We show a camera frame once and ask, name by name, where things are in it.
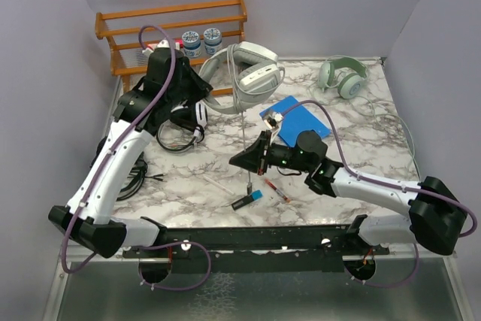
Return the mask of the grey white headphones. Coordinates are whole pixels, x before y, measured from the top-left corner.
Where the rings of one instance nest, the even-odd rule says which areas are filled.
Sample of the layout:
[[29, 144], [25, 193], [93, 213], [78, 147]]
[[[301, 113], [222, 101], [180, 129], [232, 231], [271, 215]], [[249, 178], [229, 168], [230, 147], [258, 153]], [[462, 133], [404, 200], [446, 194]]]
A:
[[213, 94], [204, 99], [209, 108], [221, 114], [242, 116], [273, 95], [286, 75], [285, 68], [278, 64], [276, 53], [248, 41], [231, 44], [216, 52], [204, 62], [198, 75], [209, 83], [223, 63], [227, 65], [232, 85], [232, 103], [222, 105]]

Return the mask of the black blue headphones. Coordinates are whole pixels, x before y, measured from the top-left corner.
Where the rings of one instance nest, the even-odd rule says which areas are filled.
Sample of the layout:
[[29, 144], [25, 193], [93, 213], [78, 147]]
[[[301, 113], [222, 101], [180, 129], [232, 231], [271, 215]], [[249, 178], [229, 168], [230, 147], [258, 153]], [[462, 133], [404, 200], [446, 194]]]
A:
[[146, 179], [152, 179], [156, 181], [164, 180], [164, 174], [154, 174], [148, 176], [147, 172], [148, 164], [144, 158], [144, 152], [142, 152], [130, 170], [129, 175], [127, 176], [127, 182], [119, 191], [116, 201], [125, 201], [133, 197], [144, 185]]

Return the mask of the black white headphones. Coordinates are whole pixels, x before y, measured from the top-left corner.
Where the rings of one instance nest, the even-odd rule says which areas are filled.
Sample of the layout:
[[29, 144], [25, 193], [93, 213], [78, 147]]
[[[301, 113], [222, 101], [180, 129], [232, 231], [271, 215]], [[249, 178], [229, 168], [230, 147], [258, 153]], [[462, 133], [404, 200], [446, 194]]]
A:
[[170, 153], [182, 153], [192, 147], [195, 147], [198, 143], [204, 140], [208, 116], [207, 108], [203, 103], [198, 101], [190, 106], [177, 106], [171, 111], [168, 120], [172, 124], [190, 131], [192, 133], [192, 138], [187, 144], [176, 146], [164, 145], [160, 139], [160, 135], [164, 125], [160, 125], [156, 134], [156, 141], [162, 149]]

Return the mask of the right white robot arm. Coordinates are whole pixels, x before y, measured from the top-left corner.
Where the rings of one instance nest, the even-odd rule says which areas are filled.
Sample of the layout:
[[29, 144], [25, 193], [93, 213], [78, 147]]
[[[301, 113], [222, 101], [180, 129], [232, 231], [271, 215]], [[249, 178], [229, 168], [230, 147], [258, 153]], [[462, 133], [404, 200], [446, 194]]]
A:
[[294, 147], [275, 144], [263, 131], [253, 144], [230, 158], [230, 165], [263, 175], [271, 166], [307, 173], [304, 182], [319, 195], [352, 198], [392, 210], [391, 216], [359, 217], [345, 236], [346, 248], [362, 254], [380, 244], [420, 244], [442, 256], [453, 253], [467, 219], [446, 185], [436, 177], [422, 182], [361, 174], [326, 156], [314, 131], [303, 131]]

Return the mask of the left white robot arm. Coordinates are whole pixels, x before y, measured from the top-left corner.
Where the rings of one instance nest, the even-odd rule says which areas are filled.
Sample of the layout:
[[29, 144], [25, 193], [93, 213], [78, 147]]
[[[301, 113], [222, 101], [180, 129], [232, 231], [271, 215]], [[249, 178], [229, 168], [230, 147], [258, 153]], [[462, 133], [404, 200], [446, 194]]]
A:
[[161, 255], [166, 246], [161, 227], [146, 219], [114, 219], [113, 206], [129, 172], [171, 110], [192, 105], [211, 90], [181, 51], [155, 50], [148, 58], [147, 73], [119, 97], [109, 133], [87, 178], [65, 206], [51, 208], [49, 221], [104, 258], [129, 246], [140, 246], [148, 256]]

